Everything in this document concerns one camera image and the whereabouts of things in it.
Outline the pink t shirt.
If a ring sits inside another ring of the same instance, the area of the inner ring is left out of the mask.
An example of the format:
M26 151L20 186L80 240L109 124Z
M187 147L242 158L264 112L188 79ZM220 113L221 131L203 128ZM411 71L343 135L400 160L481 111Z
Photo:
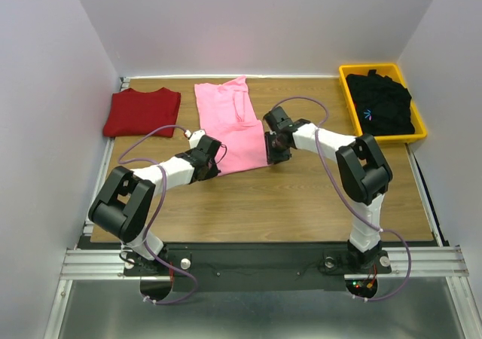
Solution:
M249 97L246 76L223 84L196 84L200 128L226 146L216 156L223 176L267 166L264 128Z

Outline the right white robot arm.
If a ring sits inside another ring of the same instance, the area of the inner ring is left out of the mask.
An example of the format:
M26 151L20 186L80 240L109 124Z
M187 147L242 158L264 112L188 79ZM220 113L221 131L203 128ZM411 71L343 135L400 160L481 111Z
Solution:
M370 267L381 252L381 206L392 171L376 139L334 133L300 119L269 123L264 134L270 165L291 158L291 150L317 153L345 207L352 213L346 262L355 271Z

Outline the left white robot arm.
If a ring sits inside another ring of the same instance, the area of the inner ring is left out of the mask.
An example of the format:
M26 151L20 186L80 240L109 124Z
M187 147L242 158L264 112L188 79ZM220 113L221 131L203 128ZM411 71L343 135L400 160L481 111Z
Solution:
M167 262L163 241L151 232L154 220L148 218L149 210L159 196L154 213L160 212L170 188L216 177L217 153L217 148L192 148L164 162L153 160L141 169L115 167L91 204L89 220L135 252L149 273L159 274L168 267L187 276L186 270Z

